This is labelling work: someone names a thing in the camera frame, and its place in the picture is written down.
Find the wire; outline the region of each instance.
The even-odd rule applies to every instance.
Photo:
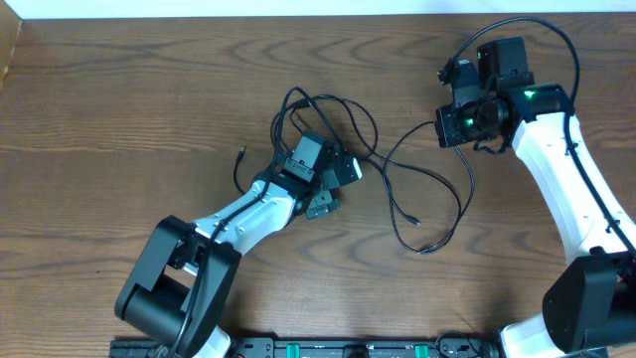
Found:
[[[451,59],[452,64],[455,64],[459,56],[480,36],[482,36],[483,34],[487,33],[488,31],[492,29],[498,28],[506,24],[514,23],[514,22],[534,22],[534,23],[543,25],[549,28],[550,30],[552,30],[553,32],[555,32],[557,35],[559,35],[563,39],[565,44],[567,45],[567,48],[569,49],[572,60],[574,62],[574,84],[572,85],[572,91],[571,91],[571,94],[569,95],[569,101],[567,104],[566,111],[563,114],[563,133],[564,133],[567,153],[571,156],[572,161],[574,162],[574,166],[576,166],[576,169],[578,170],[578,173],[580,174],[581,179],[585,183],[585,186],[587,186],[589,193],[591,194],[592,198],[594,198],[596,205],[598,205],[598,208],[603,214],[603,217],[607,221],[608,229],[611,229],[614,231],[614,233],[616,233],[616,236],[618,237],[618,239],[620,239],[623,245],[625,245],[627,250],[631,253],[632,260],[636,259],[636,248],[634,248],[634,245],[632,245],[629,239],[627,239],[627,236],[625,236],[625,233],[623,233],[623,231],[621,230],[619,226],[619,222],[612,217],[612,214],[610,213],[609,209],[605,205],[605,202],[603,201],[600,194],[594,187],[594,184],[592,183],[591,179],[587,175],[587,172],[585,171],[585,168],[583,167],[583,164],[580,161],[580,158],[578,157],[578,153],[576,153],[576,150],[575,150],[576,144],[573,143],[572,141],[569,121],[571,116],[574,114],[574,102],[576,101],[576,94],[578,93],[578,82],[580,79],[580,63],[578,61],[578,54],[576,53],[574,44],[569,39],[567,34],[563,30],[561,30],[559,27],[550,23],[549,21],[546,21],[540,18],[520,16],[520,17],[514,17],[514,18],[502,20],[481,29],[475,35],[473,35],[470,39],[468,39],[468,41],[466,41],[466,43],[462,45],[459,51],[457,51],[457,54],[455,54],[455,56],[453,56],[453,58]]]
[[[245,151],[247,150],[246,146],[243,146],[242,150],[238,153],[237,155],[237,161],[235,163],[235,170],[232,173],[232,178],[235,181],[235,186],[237,187],[237,190],[241,193],[241,194],[245,194],[245,191],[240,187],[239,184],[239,179],[237,177],[237,172],[239,171],[239,164],[242,161],[242,158],[245,156]]]
[[[300,122],[301,122],[304,126],[306,126],[306,127],[307,127],[307,129],[309,129],[309,130],[314,130],[314,128],[312,128],[312,127],[311,127],[311,125],[309,125],[309,123],[307,123],[307,122],[305,121],[305,119],[303,119],[303,118],[302,118],[302,116],[300,116],[300,114],[298,114],[298,113],[295,113],[295,114],[296,114],[296,117],[298,117],[298,120],[300,120]]]
[[[277,128],[277,123],[279,119],[280,119],[280,112],[277,113],[274,119],[271,121],[271,126],[269,127],[269,138],[271,140],[271,145],[273,145],[274,147],[276,146],[280,147],[280,145],[282,145],[282,147],[280,147],[279,150],[281,150],[284,153],[290,150],[289,146],[285,143],[285,141],[282,138],[280,139],[280,144],[277,145],[275,132],[274,132],[274,129]]]
[[[416,254],[433,254],[436,253],[438,251],[440,251],[441,249],[443,249],[448,242],[450,241],[450,239],[452,238],[452,236],[455,233],[455,230],[461,220],[461,218],[463,217],[463,215],[465,214],[466,210],[468,209],[468,205],[470,204],[473,195],[474,195],[474,191],[475,191],[475,178],[474,178],[474,174],[472,172],[472,169],[470,168],[470,165],[468,164],[468,162],[466,161],[466,159],[463,157],[462,153],[459,151],[458,148],[455,148],[455,151],[457,152],[457,155],[459,156],[459,158],[462,160],[462,163],[465,165],[468,175],[470,177],[470,182],[471,182],[471,187],[470,187],[470,195],[468,200],[466,201],[466,204],[464,205],[464,207],[462,208],[461,206],[461,200],[460,200],[460,195],[457,192],[457,190],[454,188],[454,186],[450,183],[450,181],[448,181],[446,178],[444,178],[443,176],[429,170],[429,169],[425,169],[425,168],[420,168],[420,167],[416,167],[413,165],[407,165],[407,164],[403,164],[403,163],[398,163],[395,162],[393,160],[391,160],[391,156],[395,153],[395,151],[398,149],[398,147],[401,145],[401,143],[409,136],[411,135],[415,130],[419,129],[420,127],[422,127],[422,125],[416,127],[414,130],[410,131],[405,137],[403,137],[399,143],[397,144],[397,146],[393,149],[392,153],[390,155],[388,155],[387,157],[379,154],[377,152],[377,147],[378,147],[378,141],[379,141],[379,132],[378,132],[378,126],[376,124],[376,120],[374,119],[374,117],[371,115],[371,113],[364,108],[361,104],[357,103],[354,100],[351,99],[346,99],[346,98],[339,98],[337,96],[331,95],[331,94],[320,94],[320,95],[316,95],[314,97],[311,97],[312,101],[310,101],[308,98],[304,98],[300,101],[297,101],[293,104],[290,105],[290,107],[288,109],[291,108],[290,111],[290,116],[292,116],[293,114],[296,114],[296,109],[299,108],[303,108],[303,107],[307,107],[307,106],[315,106],[316,102],[320,101],[320,100],[330,100],[330,101],[336,101],[338,102],[340,105],[342,105],[347,113],[349,114],[349,117],[351,119],[351,123],[352,126],[356,132],[356,135],[358,136],[358,138],[360,139],[360,141],[363,143],[363,145],[367,148],[368,152],[366,154],[354,154],[354,156],[360,160],[361,162],[368,162],[372,167],[374,167],[381,175],[381,177],[383,178],[383,183],[385,185],[385,189],[387,191],[387,195],[389,197],[390,200],[390,213],[391,213],[391,221],[392,221],[392,225],[394,228],[394,232],[396,234],[397,240],[399,241],[399,243],[407,250],[409,250],[412,253],[416,253]],[[373,130],[374,130],[374,140],[373,140],[373,144],[370,144],[362,135],[362,133],[360,132],[360,128],[358,126],[358,123],[356,121],[356,118],[354,117],[354,114],[350,108],[350,105],[353,105],[355,107],[357,107],[359,110],[361,110],[368,118],[369,122],[371,123]],[[272,126],[270,128],[274,128],[275,127],[275,123],[279,120],[280,118],[280,113],[277,114],[274,117],[274,120],[272,121]],[[323,122],[325,122],[325,124],[327,125],[327,127],[332,127],[331,123],[329,123],[329,120],[325,117],[322,118]],[[294,124],[294,127],[296,128],[296,130],[298,130],[298,132],[302,133],[303,129],[298,125],[298,124]],[[276,135],[272,132],[270,132],[270,136],[272,138],[276,138]],[[372,157],[375,157],[377,159],[380,160],[381,164],[378,164],[375,160],[372,159]],[[408,222],[410,222],[413,225],[419,226],[421,225],[421,222],[418,218],[416,218],[413,215],[410,215],[408,213],[406,213],[398,204],[398,202],[396,201],[396,198],[394,197],[394,192],[393,192],[393,186],[391,183],[391,180],[389,179],[389,176],[387,174],[387,164],[391,164],[393,166],[402,168],[402,169],[408,169],[408,170],[412,170],[412,171],[416,171],[418,173],[427,175],[435,180],[437,180],[438,182],[440,182],[442,185],[444,185],[453,195],[453,198],[455,200],[455,202],[457,203],[457,216],[455,218],[455,221],[453,222],[453,225],[451,227],[451,229],[447,232],[447,234],[441,239],[439,240],[437,243],[429,246],[429,247],[424,247],[421,249],[414,249],[410,246],[408,246],[401,238],[401,235],[399,234],[399,229],[398,229],[398,224],[396,222],[396,213],[395,211],[397,211],[405,220],[407,220]]]
[[[490,92],[492,90],[493,83],[495,82],[495,78],[497,74],[490,75],[488,80],[486,80],[486,85],[484,86],[484,99],[488,99],[490,96]]]
[[[506,141],[501,143],[501,146],[499,147],[499,149],[497,149],[497,151],[495,151],[494,149],[486,146],[486,145],[481,145],[481,143],[485,142],[485,141],[490,141],[492,139],[488,138],[488,139],[480,139],[477,140],[475,142],[475,144],[473,145],[473,150],[474,151],[483,151],[486,152],[488,154],[492,154],[492,155],[502,155],[506,152]]]
[[[482,353],[483,353],[483,352],[482,352],[482,351],[480,351],[480,350],[477,350],[477,348],[475,348],[475,346],[474,346],[474,345],[473,345],[473,343],[470,341],[470,339],[468,339],[468,336],[466,336],[464,333],[462,333],[462,332],[460,332],[460,331],[456,331],[456,330],[449,330],[449,331],[446,331],[446,332],[444,332],[444,333],[440,334],[440,335],[439,335],[439,337],[437,337],[437,339],[435,339],[434,348],[435,348],[435,350],[437,351],[437,353],[439,353],[439,356],[440,356],[440,357],[442,357],[442,358],[449,358],[447,355],[445,355],[444,353],[442,353],[442,352],[441,352],[440,344],[441,344],[441,340],[442,340],[444,337],[449,336],[449,335],[451,335],[451,334],[452,334],[452,335],[457,335],[457,336],[459,336],[459,337],[461,337],[461,338],[465,339],[465,340],[466,340],[466,342],[468,342],[468,345],[470,346],[470,349],[472,349],[472,350],[473,350],[473,352],[475,352],[475,354],[476,354],[476,356],[474,356],[474,357],[469,357],[469,358],[477,358],[477,357],[481,357],[481,356],[482,356]]]

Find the table surface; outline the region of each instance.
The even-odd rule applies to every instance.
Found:
[[[269,161],[272,116],[293,86],[356,99],[377,118],[387,153],[451,101],[435,72],[502,16],[29,21],[0,97],[0,356],[104,357],[140,336],[113,305],[154,226],[190,221],[235,200]],[[576,103],[586,143],[624,208],[636,211],[636,15],[549,15],[577,46]],[[538,83],[571,89],[560,39],[511,25],[480,43],[523,35]],[[466,54],[475,60],[475,49]],[[353,150],[341,108],[325,110]],[[306,119],[318,126],[309,110]],[[371,128],[361,118],[363,133]],[[297,135],[289,129],[285,138]],[[342,208],[294,221],[240,265],[222,327],[284,336],[425,337],[488,332],[541,309],[564,270],[557,228],[514,153],[463,148],[475,199],[441,253],[416,256],[394,237],[380,176],[344,188]],[[432,128],[397,158],[468,179]],[[432,243],[453,220],[439,184],[392,169],[397,199],[422,221],[406,240]],[[616,351],[631,356],[634,349]]]

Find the black camera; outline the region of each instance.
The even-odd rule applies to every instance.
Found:
[[[494,139],[502,136],[503,148],[521,120],[538,114],[564,111],[567,95],[559,85],[535,85],[528,69],[524,40],[497,40],[477,48],[478,69],[467,60],[452,59],[438,72],[453,92],[453,103],[437,109],[435,131],[439,146]]]

